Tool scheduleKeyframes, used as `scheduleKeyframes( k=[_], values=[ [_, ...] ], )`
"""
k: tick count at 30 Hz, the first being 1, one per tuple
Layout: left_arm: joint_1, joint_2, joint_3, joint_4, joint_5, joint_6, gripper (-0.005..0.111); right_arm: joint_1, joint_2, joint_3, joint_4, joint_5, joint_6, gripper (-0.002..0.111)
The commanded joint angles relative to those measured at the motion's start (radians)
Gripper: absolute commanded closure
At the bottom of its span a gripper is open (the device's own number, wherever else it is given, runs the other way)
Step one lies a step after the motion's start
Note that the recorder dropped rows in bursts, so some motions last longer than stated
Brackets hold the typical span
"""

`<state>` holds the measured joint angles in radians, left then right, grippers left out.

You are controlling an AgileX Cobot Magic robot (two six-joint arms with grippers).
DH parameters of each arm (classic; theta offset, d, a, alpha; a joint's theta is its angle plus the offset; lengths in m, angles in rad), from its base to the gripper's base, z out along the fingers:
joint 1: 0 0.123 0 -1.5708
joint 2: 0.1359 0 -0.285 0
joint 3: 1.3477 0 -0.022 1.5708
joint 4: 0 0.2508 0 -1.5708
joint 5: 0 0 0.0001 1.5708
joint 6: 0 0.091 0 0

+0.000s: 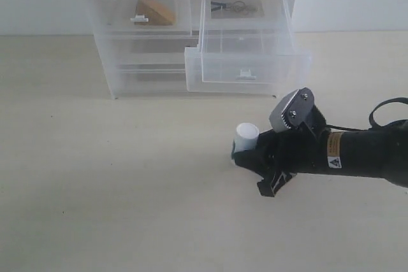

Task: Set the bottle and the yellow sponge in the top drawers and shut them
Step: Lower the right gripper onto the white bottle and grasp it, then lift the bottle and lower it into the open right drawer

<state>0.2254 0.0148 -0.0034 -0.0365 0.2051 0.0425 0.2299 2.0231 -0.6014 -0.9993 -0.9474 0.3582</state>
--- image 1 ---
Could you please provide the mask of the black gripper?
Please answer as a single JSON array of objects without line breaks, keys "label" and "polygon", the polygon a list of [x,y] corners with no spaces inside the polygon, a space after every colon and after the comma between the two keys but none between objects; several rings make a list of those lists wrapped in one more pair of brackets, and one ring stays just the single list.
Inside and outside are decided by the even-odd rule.
[{"label": "black gripper", "polygon": [[298,173],[380,178],[407,186],[407,130],[401,128],[332,132],[304,87],[282,98],[269,116],[272,130],[259,136],[257,150],[234,153],[234,163],[261,177],[264,197]]}]

